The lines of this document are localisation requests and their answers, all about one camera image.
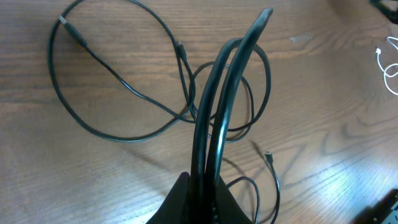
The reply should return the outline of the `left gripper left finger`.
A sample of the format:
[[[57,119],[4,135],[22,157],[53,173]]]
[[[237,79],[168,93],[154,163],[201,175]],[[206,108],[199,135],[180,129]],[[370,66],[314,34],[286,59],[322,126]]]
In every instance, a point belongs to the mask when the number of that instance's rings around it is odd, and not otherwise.
[[[241,39],[231,39],[222,46],[203,91],[193,137],[191,173],[183,172],[164,202],[148,221],[155,223],[219,223],[218,184],[205,178],[205,159],[211,109],[231,51]]]

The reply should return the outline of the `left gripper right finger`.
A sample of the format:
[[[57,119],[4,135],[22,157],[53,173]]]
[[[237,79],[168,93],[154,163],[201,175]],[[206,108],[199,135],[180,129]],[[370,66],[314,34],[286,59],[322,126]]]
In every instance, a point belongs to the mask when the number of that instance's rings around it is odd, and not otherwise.
[[[262,31],[273,13],[273,8],[263,9],[253,22],[245,36],[227,41],[219,51],[203,91],[203,149],[206,150],[208,128],[210,126],[211,109],[216,96],[223,69],[233,49],[237,49],[226,74],[221,89],[215,122],[211,135],[209,151],[203,153],[203,222],[213,221],[213,205],[216,201],[216,188],[220,177],[221,160],[228,132],[233,103],[243,71],[255,50],[263,60],[266,74],[271,74],[268,58],[264,51],[256,45]]]

